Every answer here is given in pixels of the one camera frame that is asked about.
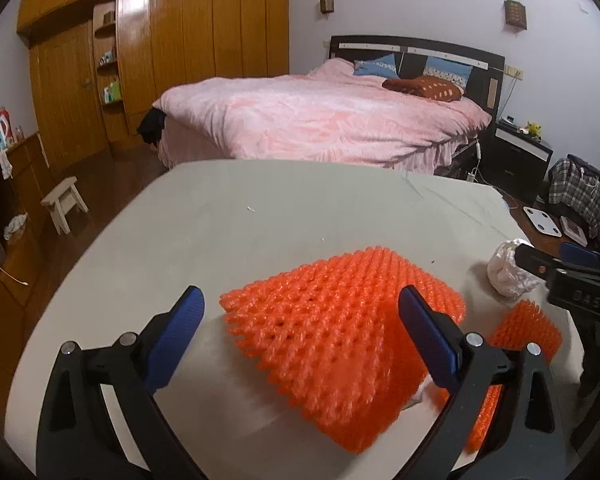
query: blue pillow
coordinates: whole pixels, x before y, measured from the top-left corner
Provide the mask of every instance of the blue pillow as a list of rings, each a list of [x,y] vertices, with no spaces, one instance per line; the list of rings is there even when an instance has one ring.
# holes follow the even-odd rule
[[[462,90],[466,90],[466,84],[469,81],[471,70],[474,67],[463,63],[454,63],[439,57],[427,57],[427,65],[424,67],[422,75],[432,75],[440,79],[446,79],[458,85]]]
[[[395,69],[395,56],[389,54],[373,61],[356,61],[356,70],[353,75],[379,75],[385,78],[398,77],[398,71]]]

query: white stool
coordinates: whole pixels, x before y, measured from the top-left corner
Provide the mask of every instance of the white stool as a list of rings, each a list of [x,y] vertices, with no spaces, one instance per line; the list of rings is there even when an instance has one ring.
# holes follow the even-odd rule
[[[51,213],[51,218],[54,221],[58,234],[60,234],[60,229],[62,229],[65,234],[71,233],[71,229],[69,229],[69,224],[66,222],[64,215],[71,211],[75,205],[85,213],[89,212],[89,208],[84,203],[80,193],[75,189],[76,182],[78,182],[78,179],[74,176],[70,176],[53,188],[51,193],[42,199],[41,204]]]

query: power outlet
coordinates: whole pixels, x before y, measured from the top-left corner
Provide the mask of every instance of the power outlet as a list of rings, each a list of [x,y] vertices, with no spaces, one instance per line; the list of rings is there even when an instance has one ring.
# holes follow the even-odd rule
[[[518,79],[519,81],[522,81],[525,77],[524,70],[520,70],[519,68],[517,68],[515,66],[511,66],[511,65],[504,66],[504,73],[505,73],[505,75],[508,75],[509,77]]]

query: orange spiky mat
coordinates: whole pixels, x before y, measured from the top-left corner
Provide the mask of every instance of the orange spiky mat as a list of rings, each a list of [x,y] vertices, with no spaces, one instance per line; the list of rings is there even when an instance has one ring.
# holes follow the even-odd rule
[[[491,346],[509,350],[522,350],[528,343],[540,345],[542,354],[549,364],[562,344],[562,335],[549,318],[533,301],[520,301],[505,317],[496,331],[488,339]],[[498,405],[502,386],[491,386],[480,409],[474,429],[467,440],[464,450],[471,454],[480,449],[487,430],[491,425],[493,413]],[[442,409],[449,398],[446,390],[436,388],[434,401]]]
[[[220,298],[229,332],[292,406],[350,452],[371,446],[426,377],[398,317],[414,285],[437,312],[461,296],[399,254],[368,248],[298,267]]]

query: white bathroom scale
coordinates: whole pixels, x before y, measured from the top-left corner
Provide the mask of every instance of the white bathroom scale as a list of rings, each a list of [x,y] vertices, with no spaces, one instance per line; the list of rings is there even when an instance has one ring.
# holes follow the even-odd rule
[[[558,229],[558,226],[547,213],[531,207],[525,207],[523,209],[538,232],[541,232],[543,235],[555,236],[557,238],[562,236],[562,231]]]

